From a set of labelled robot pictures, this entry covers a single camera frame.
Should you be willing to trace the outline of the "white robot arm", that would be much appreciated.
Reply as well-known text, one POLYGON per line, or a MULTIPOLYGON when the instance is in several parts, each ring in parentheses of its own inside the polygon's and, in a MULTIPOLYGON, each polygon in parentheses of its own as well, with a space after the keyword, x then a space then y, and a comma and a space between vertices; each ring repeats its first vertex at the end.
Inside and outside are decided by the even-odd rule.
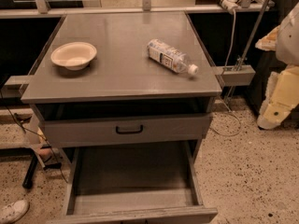
POLYGON ((270 74, 257 119, 260 128, 271 130, 299 105, 299 3, 279 26, 259 39, 255 47, 274 51, 276 58, 286 64, 280 73, 270 74))

